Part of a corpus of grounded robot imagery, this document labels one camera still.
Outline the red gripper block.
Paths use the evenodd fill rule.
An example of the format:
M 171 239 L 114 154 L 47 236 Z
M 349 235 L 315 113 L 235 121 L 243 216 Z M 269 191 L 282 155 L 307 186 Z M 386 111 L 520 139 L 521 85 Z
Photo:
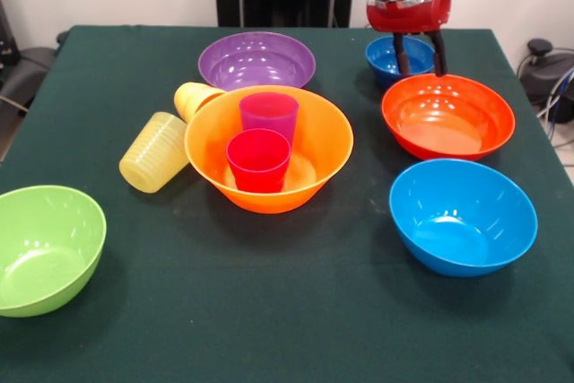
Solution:
M 368 0 L 366 13 L 372 29 L 393 34 L 393 46 L 399 73 L 411 74 L 404 50 L 404 34 L 425 33 L 434 47 L 434 72 L 448 73 L 446 50 L 441 32 L 448 22 L 452 0 Z

